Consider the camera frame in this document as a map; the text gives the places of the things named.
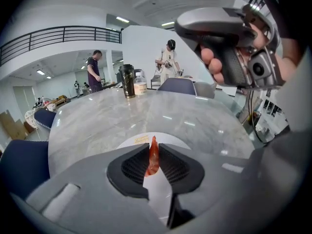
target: red object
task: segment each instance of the red object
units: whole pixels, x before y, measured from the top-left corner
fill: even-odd
[[[152,139],[152,145],[150,147],[150,165],[148,166],[145,176],[154,175],[159,169],[159,150],[156,137]]]

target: plastic water bottle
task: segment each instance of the plastic water bottle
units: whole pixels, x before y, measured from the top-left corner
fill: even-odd
[[[147,81],[142,76],[141,72],[136,72],[136,79],[134,80],[135,94],[143,95],[147,93]]]

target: round table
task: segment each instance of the round table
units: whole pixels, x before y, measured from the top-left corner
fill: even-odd
[[[219,101],[153,90],[126,99],[122,89],[106,89],[58,110],[49,137],[50,176],[146,132],[173,135],[192,152],[248,158],[254,149],[243,126]]]

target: black cap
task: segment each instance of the black cap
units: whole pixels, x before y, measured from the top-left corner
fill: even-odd
[[[168,41],[167,44],[168,44],[169,48],[171,48],[171,47],[175,48],[176,47],[176,41],[175,40],[171,39],[171,40]]]

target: travel mug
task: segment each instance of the travel mug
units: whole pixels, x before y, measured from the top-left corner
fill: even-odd
[[[122,88],[126,98],[133,98],[136,96],[133,85],[133,80],[135,77],[134,70],[134,67],[130,64],[125,64],[119,67]]]

